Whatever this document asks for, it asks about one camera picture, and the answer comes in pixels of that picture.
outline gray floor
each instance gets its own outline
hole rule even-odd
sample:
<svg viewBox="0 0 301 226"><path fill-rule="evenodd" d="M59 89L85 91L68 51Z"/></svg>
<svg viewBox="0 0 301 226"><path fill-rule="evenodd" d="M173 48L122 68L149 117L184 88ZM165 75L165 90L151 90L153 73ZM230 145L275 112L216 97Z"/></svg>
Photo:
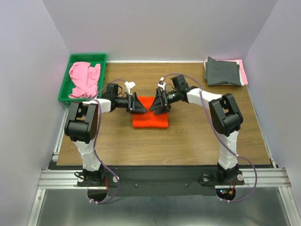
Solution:
<svg viewBox="0 0 301 226"><path fill-rule="evenodd" d="M237 198L250 189L237 189ZM257 188L247 200L217 197L119 197L110 204L88 202L85 190L48 190L39 226L288 226L278 188Z"/></svg>

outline folded cloth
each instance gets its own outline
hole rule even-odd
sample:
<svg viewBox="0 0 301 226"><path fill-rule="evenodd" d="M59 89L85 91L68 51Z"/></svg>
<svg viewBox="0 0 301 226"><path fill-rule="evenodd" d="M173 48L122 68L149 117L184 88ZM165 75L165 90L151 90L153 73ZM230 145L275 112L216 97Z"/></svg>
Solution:
<svg viewBox="0 0 301 226"><path fill-rule="evenodd" d="M91 67L88 62L75 62L69 70L69 75L75 85L69 98L88 98L97 94L100 64Z"/></svg>
<svg viewBox="0 0 301 226"><path fill-rule="evenodd" d="M168 128L168 113L155 115L155 112L149 111L154 99L154 97L139 97L139 101L147 109L147 113L133 115L134 128Z"/></svg>
<svg viewBox="0 0 301 226"><path fill-rule="evenodd" d="M240 83L241 83L242 86L247 85L248 84L248 79L246 78L246 72L245 72L245 69L244 69L243 60L238 59L238 60L224 60L224 61L236 62L239 65Z"/></svg>
<svg viewBox="0 0 301 226"><path fill-rule="evenodd" d="M236 62L217 61L208 57L205 79L208 86L234 85L241 86L239 65Z"/></svg>

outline gray wall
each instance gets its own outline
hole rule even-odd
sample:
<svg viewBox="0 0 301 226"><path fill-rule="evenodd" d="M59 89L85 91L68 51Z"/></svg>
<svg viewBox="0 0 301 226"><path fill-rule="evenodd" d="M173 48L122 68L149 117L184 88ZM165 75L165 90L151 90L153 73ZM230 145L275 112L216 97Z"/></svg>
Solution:
<svg viewBox="0 0 301 226"><path fill-rule="evenodd" d="M244 57L276 0L43 0L70 52L109 60Z"/></svg>
<svg viewBox="0 0 301 226"><path fill-rule="evenodd" d="M301 1L279 0L251 47L249 90L272 156L286 167L301 210Z"/></svg>
<svg viewBox="0 0 301 226"><path fill-rule="evenodd" d="M0 7L0 225L26 225L63 109L69 52L40 0Z"/></svg>

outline orange cloth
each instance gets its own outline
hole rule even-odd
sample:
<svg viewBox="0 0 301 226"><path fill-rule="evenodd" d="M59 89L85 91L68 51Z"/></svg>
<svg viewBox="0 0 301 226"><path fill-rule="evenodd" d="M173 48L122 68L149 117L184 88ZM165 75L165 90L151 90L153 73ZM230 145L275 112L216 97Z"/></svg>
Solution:
<svg viewBox="0 0 301 226"><path fill-rule="evenodd" d="M154 99L154 97L139 97L139 101L147 109L147 113L133 115L134 128L168 128L168 113L155 115L155 111L149 111Z"/></svg>

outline plastic container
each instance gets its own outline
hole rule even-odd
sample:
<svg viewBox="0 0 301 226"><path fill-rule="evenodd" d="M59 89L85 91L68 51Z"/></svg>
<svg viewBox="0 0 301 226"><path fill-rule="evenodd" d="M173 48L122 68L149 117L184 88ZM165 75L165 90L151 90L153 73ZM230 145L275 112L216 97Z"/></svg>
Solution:
<svg viewBox="0 0 301 226"><path fill-rule="evenodd" d="M65 104L69 105L72 101L86 101L87 98L69 98L72 93L72 89L75 87L71 81L69 70L75 62L89 62L94 67L96 64L101 65L100 77L98 80L98 90L103 88L103 81L105 75L105 68L107 65L107 55L105 53L83 53L83 54L72 54L69 58L67 69L65 72L64 80L62 83L60 95L58 99Z"/></svg>

